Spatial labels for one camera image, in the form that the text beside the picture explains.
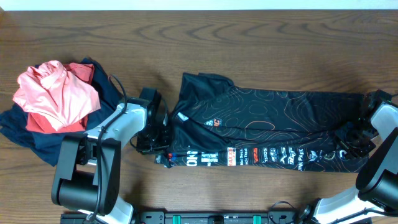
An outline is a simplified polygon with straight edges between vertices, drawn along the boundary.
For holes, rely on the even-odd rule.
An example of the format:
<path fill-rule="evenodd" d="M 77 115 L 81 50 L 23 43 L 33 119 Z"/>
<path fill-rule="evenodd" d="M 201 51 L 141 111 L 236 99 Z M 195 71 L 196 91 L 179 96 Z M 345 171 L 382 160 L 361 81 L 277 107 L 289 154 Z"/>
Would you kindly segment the black patterned cycling jersey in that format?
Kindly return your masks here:
<path fill-rule="evenodd" d="M 363 98 L 240 88 L 221 75 L 184 73 L 169 117 L 172 141 L 155 162 L 356 173 L 369 157 L 350 156 L 337 137 L 352 127 Z"/>

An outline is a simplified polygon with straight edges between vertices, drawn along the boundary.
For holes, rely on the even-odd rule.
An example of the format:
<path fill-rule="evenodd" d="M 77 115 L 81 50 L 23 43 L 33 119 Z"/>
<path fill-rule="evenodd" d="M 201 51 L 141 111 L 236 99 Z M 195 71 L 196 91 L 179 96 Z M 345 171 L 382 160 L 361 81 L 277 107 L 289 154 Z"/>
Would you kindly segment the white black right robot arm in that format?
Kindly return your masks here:
<path fill-rule="evenodd" d="M 307 205 L 295 223 L 355 223 L 397 216 L 397 105 L 392 99 L 392 94 L 382 90 L 368 93 L 358 119 L 359 130 L 338 140 L 348 156 L 363 156 L 371 149 L 364 145 L 371 140 L 371 131 L 382 139 L 358 173 L 355 186 Z"/>

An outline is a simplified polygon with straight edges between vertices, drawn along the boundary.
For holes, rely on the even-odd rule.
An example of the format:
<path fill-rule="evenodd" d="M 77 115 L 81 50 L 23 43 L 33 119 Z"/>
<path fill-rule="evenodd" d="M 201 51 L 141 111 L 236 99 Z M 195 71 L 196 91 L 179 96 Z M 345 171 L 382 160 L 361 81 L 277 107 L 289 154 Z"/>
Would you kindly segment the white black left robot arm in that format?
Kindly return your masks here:
<path fill-rule="evenodd" d="M 159 113 L 161 94 L 144 88 L 124 98 L 102 123 L 83 134 L 64 137 L 51 198 L 69 209 L 61 223 L 139 223 L 134 207 L 119 196 L 121 151 L 136 138 L 141 154 L 161 154 L 169 146 L 167 113 Z"/>

